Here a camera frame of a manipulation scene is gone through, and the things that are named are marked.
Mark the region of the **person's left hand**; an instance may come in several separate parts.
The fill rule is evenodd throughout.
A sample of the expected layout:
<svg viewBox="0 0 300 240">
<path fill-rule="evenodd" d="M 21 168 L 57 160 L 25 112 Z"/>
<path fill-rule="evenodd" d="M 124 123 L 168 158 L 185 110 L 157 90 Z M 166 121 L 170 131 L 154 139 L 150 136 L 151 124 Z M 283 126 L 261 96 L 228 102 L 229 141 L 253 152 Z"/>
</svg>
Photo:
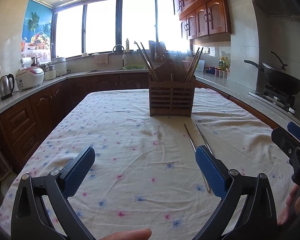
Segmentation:
<svg viewBox="0 0 300 240">
<path fill-rule="evenodd" d="M 148 240 L 150 239 L 151 234 L 152 231 L 149 228 L 145 228 L 125 232 L 116 232 L 101 238 L 101 240 Z"/>
</svg>

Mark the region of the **person's right hand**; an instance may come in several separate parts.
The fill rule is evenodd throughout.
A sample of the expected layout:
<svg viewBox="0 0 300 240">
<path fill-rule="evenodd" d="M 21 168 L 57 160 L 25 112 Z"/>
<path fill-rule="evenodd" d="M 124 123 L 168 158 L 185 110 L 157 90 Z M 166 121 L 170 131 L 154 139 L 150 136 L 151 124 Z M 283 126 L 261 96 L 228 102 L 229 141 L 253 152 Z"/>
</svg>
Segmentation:
<svg viewBox="0 0 300 240">
<path fill-rule="evenodd" d="M 294 207 L 294 211 L 296 215 L 300 214 L 300 196 L 297 197 L 297 191 L 299 189 L 299 186 L 295 184 L 293 188 L 291 189 L 285 203 L 285 208 L 281 212 L 281 214 L 278 216 L 277 224 L 283 225 L 288 221 L 288 218 L 290 217 L 290 208 Z"/>
</svg>

